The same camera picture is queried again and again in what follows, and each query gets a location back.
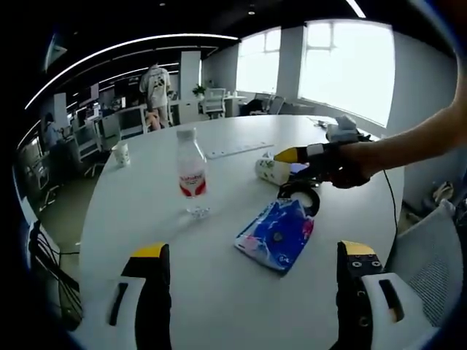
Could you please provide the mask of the person's right hand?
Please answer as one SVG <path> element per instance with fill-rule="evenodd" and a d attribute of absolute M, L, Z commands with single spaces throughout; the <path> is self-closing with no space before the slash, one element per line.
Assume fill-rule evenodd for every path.
<path fill-rule="evenodd" d="M 364 160 L 366 153 L 362 142 L 330 143 L 326 152 L 328 170 L 325 180 L 334 187 L 350 189 L 369 182 L 372 175 Z"/>

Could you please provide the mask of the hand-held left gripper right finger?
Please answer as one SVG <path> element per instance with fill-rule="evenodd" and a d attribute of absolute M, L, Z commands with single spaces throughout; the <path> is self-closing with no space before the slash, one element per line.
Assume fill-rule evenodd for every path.
<path fill-rule="evenodd" d="M 422 299 L 365 244 L 337 244 L 336 349 L 422 349 L 437 329 Z"/>

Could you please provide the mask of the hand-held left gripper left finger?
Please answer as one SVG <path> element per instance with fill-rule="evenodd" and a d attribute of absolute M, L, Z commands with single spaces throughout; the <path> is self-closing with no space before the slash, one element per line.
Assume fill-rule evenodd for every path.
<path fill-rule="evenodd" d="M 155 243 L 135 251 L 121 274 L 85 301 L 72 333 L 80 349 L 170 349 L 170 251 Z"/>

